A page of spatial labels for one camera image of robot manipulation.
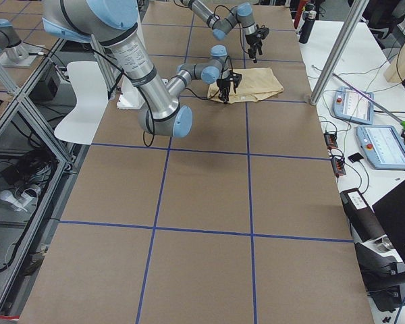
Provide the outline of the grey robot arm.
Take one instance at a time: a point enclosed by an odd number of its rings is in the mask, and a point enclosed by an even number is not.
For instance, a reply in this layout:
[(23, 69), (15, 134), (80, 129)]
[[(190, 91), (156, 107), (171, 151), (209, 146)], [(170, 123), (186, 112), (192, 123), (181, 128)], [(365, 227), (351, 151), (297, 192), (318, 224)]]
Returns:
[(202, 1), (173, 1), (173, 3), (178, 7), (190, 9), (212, 30), (213, 36), (219, 41), (238, 26), (244, 33), (248, 48), (244, 48), (242, 36), (240, 46), (254, 63), (257, 62), (257, 55), (263, 54), (263, 40), (269, 35), (269, 28), (256, 23), (250, 3), (241, 3), (232, 8), (218, 5), (213, 11)]
[(206, 63), (183, 64), (164, 83), (137, 35), (138, 5), (135, 1), (44, 1), (44, 29), (59, 38), (88, 43), (93, 38), (111, 50), (118, 65), (146, 104), (139, 113), (141, 128), (148, 133), (182, 138), (192, 127), (192, 111), (181, 105), (179, 94), (193, 80), (214, 82), (222, 90), (232, 74), (226, 48), (211, 49)]

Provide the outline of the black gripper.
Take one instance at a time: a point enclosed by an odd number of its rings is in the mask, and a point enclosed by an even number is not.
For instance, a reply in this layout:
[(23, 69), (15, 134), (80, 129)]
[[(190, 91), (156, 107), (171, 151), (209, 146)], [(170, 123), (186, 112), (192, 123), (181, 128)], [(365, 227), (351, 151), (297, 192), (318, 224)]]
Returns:
[(258, 56), (263, 54), (262, 46), (261, 45), (261, 36), (258, 30), (250, 33), (245, 34), (245, 39), (248, 45), (248, 56), (254, 63), (258, 60)]
[(219, 100), (224, 104), (229, 103), (231, 82), (229, 76), (216, 81), (217, 87), (219, 88)]

